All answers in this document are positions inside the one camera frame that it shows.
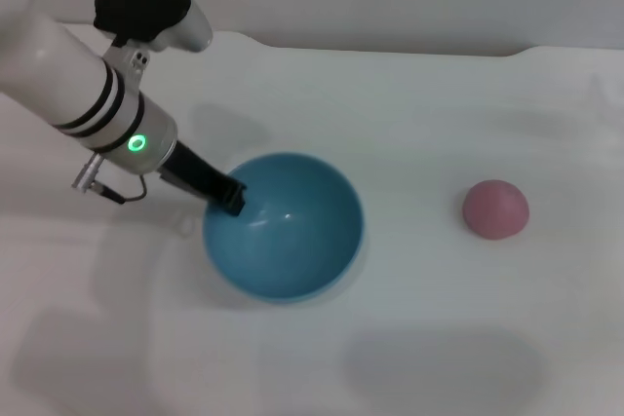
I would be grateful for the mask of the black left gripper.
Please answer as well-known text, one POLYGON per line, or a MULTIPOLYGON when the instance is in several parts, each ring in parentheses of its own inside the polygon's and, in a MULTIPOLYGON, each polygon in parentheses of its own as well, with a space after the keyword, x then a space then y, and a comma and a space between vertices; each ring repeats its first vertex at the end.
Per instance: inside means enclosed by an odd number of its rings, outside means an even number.
POLYGON ((179 140, 160 167, 160 177, 185 192, 215 202, 230 215, 239 215, 246 203, 247 186, 243 182, 215 169, 179 140))

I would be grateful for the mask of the blue bowl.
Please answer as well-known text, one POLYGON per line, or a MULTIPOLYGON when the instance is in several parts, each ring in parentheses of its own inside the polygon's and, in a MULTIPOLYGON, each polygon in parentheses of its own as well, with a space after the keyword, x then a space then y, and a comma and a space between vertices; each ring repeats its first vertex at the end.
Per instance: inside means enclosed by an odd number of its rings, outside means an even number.
POLYGON ((274 153, 238 166, 246 184, 237 216, 209 207, 203 223, 207 256, 235 288, 259 300, 306 300, 337 283, 365 237, 360 198, 329 163, 300 153, 274 153))

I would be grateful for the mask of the pink peach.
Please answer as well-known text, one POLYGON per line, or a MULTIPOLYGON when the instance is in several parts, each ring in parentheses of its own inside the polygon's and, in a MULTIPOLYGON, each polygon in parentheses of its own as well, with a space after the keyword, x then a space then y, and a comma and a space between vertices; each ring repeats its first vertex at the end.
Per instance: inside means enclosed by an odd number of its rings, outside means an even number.
POLYGON ((487 240, 503 240, 520 233, 529 221, 526 196, 514 184, 485 180, 471 187, 462 204, 467 227, 487 240))

